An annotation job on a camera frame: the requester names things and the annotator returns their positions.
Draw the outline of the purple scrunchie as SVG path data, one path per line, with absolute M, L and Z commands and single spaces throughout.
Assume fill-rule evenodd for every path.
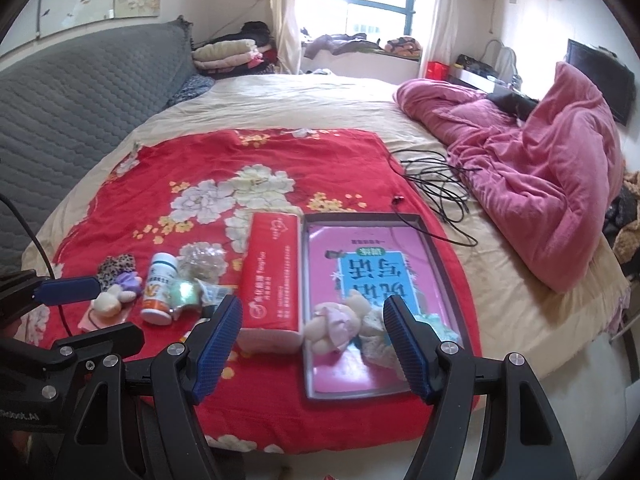
M 120 287 L 117 299 L 122 304 L 131 304 L 142 293 L 142 277 L 136 271 L 122 272 L 116 276 L 115 284 Z

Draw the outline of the green sponge egg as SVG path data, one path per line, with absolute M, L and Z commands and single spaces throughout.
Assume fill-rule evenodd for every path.
M 175 280 L 169 291 L 171 310 L 177 312 L 183 309 L 198 309 L 202 306 L 202 290 L 196 281 Z

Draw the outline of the white tissue pack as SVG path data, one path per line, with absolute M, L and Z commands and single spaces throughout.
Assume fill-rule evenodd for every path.
M 233 288 L 229 286 L 213 284 L 203 280 L 197 280 L 196 282 L 201 291 L 202 308 L 216 309 L 225 296 L 233 294 Z

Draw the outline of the cream plush bear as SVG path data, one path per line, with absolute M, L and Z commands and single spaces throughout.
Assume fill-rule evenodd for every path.
M 362 320 L 371 311 L 370 302 L 356 289 L 339 302 L 322 302 L 311 311 L 304 326 L 304 338 L 316 356 L 343 353 L 361 330 Z

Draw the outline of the white floral scrunchie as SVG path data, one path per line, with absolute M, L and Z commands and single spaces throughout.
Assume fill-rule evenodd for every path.
M 364 362 L 392 370 L 398 379 L 406 381 L 405 373 L 386 332 L 381 309 L 372 309 L 363 317 L 359 340 Z

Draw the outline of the leopard print scrunchie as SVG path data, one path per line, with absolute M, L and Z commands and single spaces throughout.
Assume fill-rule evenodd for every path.
M 101 289 L 105 292 L 116 283 L 120 274 L 131 273 L 136 270 L 136 259 L 131 254 L 108 256 L 98 267 L 96 278 Z

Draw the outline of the white supplement bottle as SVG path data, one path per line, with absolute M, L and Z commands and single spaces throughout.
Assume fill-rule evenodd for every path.
M 170 290 L 178 275 L 178 262 L 167 252 L 157 252 L 151 260 L 142 295 L 141 317 L 158 326 L 172 322 Z

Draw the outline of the beige bed sheet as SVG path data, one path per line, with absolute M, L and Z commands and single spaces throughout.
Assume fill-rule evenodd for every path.
M 38 236 L 53 252 L 85 217 L 108 172 L 135 145 L 226 127 L 352 127 L 376 133 L 391 150 L 438 148 L 422 126 L 402 114 L 394 87 L 340 76 L 248 76 L 216 84 L 192 101 L 165 110 L 93 162 L 54 204 Z M 478 203 L 464 219 L 475 249 L 459 249 L 488 356 L 521 350 L 540 376 L 559 416 L 578 471 L 607 463 L 626 434 L 624 391 L 629 380 L 620 344 L 608 328 L 628 304 L 629 289 L 611 249 L 601 244 L 586 277 L 557 295 L 526 269 Z

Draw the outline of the red floral blanket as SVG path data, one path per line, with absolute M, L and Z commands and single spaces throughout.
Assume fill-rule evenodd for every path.
M 70 226 L 39 237 L 64 278 L 88 275 L 108 257 L 134 256 L 140 272 L 158 252 L 206 242 L 224 252 L 221 281 L 236 286 L 257 211 L 418 214 L 432 234 L 469 328 L 469 284 L 434 212 L 400 175 L 373 133 L 218 130 L 180 136 L 123 159 Z M 303 359 L 234 349 L 215 392 L 196 410 L 214 445 L 306 453 L 368 448 L 422 434 L 431 410 L 412 394 L 311 401 Z

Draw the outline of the clear crumpled plastic bag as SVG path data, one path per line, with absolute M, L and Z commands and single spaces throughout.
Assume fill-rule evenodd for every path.
M 226 252 L 218 243 L 186 244 L 177 257 L 178 274 L 186 280 L 201 280 L 217 284 L 227 272 Z

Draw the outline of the red tissue box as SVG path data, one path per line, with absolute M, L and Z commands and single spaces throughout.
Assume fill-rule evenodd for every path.
M 299 267 L 299 218 L 284 212 L 253 214 L 238 289 L 243 308 L 238 337 L 242 351 L 291 354 L 300 349 Z

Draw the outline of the grey quilted headboard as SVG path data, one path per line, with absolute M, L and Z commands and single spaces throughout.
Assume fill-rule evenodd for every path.
M 1 73 L 1 193 L 48 254 L 87 213 L 132 132 L 195 72 L 191 25 L 101 30 Z

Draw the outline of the pink quilt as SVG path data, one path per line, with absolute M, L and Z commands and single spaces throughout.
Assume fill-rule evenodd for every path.
M 597 86 L 559 62 L 525 122 L 485 93 L 445 81 L 406 81 L 395 101 L 446 146 L 450 164 L 529 271 L 555 292 L 574 288 L 623 183 L 620 136 Z

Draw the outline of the black television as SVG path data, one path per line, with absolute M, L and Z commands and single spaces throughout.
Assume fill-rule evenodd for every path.
M 567 41 L 566 62 L 583 72 L 600 90 L 616 122 L 626 126 L 636 98 L 634 73 L 611 51 Z

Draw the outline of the clothes on window sill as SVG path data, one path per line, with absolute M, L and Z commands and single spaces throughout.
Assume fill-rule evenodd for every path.
M 312 60 L 320 51 L 326 51 L 332 55 L 374 53 L 416 61 L 419 61 L 422 55 L 422 47 L 413 37 L 401 36 L 388 40 L 382 46 L 381 40 L 370 41 L 364 32 L 357 32 L 352 36 L 344 34 L 320 36 L 305 44 L 304 57 Z

